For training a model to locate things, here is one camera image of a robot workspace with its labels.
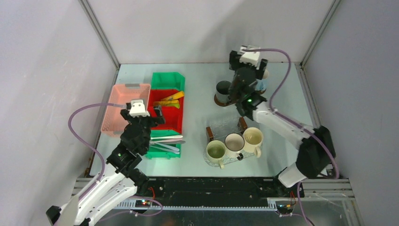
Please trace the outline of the cream mug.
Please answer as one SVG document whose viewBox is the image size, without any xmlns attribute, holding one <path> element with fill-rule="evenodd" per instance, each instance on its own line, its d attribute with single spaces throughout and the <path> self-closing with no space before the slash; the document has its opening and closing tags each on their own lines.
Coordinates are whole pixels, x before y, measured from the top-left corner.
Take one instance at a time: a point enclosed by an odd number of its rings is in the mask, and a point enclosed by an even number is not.
<svg viewBox="0 0 399 226">
<path fill-rule="evenodd" d="M 243 150 L 248 153 L 253 153 L 257 158 L 261 157 L 263 133 L 260 129 L 255 127 L 247 128 L 243 133 L 245 141 Z"/>
</svg>

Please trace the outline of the white ribbed mug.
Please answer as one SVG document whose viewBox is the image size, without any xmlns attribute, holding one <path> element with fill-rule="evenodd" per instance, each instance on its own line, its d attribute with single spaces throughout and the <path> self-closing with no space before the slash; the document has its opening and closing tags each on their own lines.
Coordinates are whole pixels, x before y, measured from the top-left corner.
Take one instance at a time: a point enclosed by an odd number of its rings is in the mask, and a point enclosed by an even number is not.
<svg viewBox="0 0 399 226">
<path fill-rule="evenodd" d="M 238 133 L 231 133 L 225 137 L 226 156 L 241 161 L 244 157 L 242 150 L 245 146 L 244 138 Z"/>
</svg>

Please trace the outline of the black mug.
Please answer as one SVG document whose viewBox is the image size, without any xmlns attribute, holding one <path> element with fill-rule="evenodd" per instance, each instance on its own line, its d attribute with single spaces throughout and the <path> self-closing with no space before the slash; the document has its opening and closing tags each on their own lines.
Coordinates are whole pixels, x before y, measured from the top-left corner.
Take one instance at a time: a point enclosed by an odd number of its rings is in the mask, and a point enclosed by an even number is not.
<svg viewBox="0 0 399 226">
<path fill-rule="evenodd" d="M 229 95 L 230 81 L 220 81 L 216 85 L 216 94 L 218 95 Z"/>
</svg>

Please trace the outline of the light blue mug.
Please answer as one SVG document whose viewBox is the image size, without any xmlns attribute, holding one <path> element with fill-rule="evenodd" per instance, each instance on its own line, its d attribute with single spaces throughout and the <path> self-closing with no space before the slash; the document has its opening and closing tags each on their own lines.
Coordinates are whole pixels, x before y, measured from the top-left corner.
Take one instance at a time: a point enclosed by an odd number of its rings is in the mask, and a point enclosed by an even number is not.
<svg viewBox="0 0 399 226">
<path fill-rule="evenodd" d="M 256 91 L 260 92 L 261 94 L 266 91 L 267 78 L 269 77 L 269 74 L 269 71 L 265 69 L 260 79 L 257 79 Z"/>
</svg>

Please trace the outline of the clear textured oval tray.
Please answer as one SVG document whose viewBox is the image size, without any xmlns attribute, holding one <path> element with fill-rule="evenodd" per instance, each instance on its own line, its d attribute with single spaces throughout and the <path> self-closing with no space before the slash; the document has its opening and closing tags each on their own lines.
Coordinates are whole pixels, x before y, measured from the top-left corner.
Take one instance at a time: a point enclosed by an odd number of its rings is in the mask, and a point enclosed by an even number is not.
<svg viewBox="0 0 399 226">
<path fill-rule="evenodd" d="M 205 162 L 211 167 L 219 167 L 223 169 L 227 164 L 244 160 L 245 158 L 255 156 L 259 157 L 258 153 L 250 153 L 241 150 L 239 153 L 233 153 L 228 149 L 222 141 L 213 140 L 207 144 L 203 152 Z"/>
</svg>

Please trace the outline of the clear holder with brown ends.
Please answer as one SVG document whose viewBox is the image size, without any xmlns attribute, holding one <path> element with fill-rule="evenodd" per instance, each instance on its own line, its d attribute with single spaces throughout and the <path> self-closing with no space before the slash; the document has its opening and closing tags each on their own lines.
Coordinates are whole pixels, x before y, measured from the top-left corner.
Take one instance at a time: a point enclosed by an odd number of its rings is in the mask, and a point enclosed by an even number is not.
<svg viewBox="0 0 399 226">
<path fill-rule="evenodd" d="M 206 127 L 207 142 L 213 140 L 224 141 L 231 133 L 243 134 L 248 124 L 243 117 L 230 117 L 221 120 L 211 121 Z"/>
</svg>

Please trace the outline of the red plastic bin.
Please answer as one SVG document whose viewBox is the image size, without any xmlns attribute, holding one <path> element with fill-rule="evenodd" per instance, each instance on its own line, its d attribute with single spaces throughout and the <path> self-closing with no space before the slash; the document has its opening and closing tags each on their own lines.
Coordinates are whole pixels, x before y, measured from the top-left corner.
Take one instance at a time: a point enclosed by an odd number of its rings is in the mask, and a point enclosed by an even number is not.
<svg viewBox="0 0 399 226">
<path fill-rule="evenodd" d="M 153 107 L 154 102 L 161 101 L 171 95 L 178 93 L 176 89 L 151 89 L 148 101 L 148 111 L 152 117 L 157 116 Z M 158 125 L 153 128 L 154 130 L 173 130 L 178 133 L 182 133 L 183 127 L 183 112 L 184 112 L 184 97 L 177 99 L 179 101 L 180 108 L 174 106 L 162 106 L 162 114 L 165 118 L 166 123 Z"/>
</svg>

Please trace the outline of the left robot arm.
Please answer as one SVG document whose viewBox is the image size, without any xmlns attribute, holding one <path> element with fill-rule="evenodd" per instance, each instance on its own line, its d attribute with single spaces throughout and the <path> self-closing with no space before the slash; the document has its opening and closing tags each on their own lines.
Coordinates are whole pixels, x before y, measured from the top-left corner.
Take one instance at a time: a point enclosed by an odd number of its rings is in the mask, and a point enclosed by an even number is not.
<svg viewBox="0 0 399 226">
<path fill-rule="evenodd" d="M 155 117 L 137 101 L 127 104 L 120 114 L 128 122 L 120 143 L 102 162 L 101 171 L 89 184 L 61 207 L 51 206 L 46 215 L 53 226 L 94 226 L 105 214 L 130 196 L 143 196 L 149 190 L 148 177 L 137 165 L 149 151 L 151 129 L 164 124 L 161 107 Z"/>
</svg>

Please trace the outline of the green mug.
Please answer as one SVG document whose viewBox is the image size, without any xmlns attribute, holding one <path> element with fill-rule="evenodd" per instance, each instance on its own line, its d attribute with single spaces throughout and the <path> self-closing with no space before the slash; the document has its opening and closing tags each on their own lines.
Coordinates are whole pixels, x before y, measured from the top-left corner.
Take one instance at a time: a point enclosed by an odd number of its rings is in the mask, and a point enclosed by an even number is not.
<svg viewBox="0 0 399 226">
<path fill-rule="evenodd" d="M 217 164 L 221 169 L 224 169 L 223 158 L 226 154 L 226 146 L 222 141 L 213 140 L 210 141 L 206 147 L 207 159 Z"/>
</svg>

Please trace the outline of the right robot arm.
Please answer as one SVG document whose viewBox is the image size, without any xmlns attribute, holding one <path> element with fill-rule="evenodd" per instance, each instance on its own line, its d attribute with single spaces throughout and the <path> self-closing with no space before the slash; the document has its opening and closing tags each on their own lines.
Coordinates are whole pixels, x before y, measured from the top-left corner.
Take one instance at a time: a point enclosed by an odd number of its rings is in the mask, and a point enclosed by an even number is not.
<svg viewBox="0 0 399 226">
<path fill-rule="evenodd" d="M 261 52 L 288 55 L 275 48 L 242 46 L 239 51 L 232 50 L 229 53 L 229 68 L 234 71 L 234 77 L 229 87 L 229 99 L 241 116 L 267 126 L 298 150 L 295 163 L 276 176 L 277 181 L 273 185 L 275 194 L 287 196 L 294 185 L 316 178 L 329 164 L 335 169 L 335 177 L 339 177 L 330 131 L 324 126 L 313 128 L 280 113 L 272 105 L 276 92 L 270 99 L 261 96 L 257 84 L 266 76 L 268 64 L 266 59 L 260 58 Z"/>
</svg>

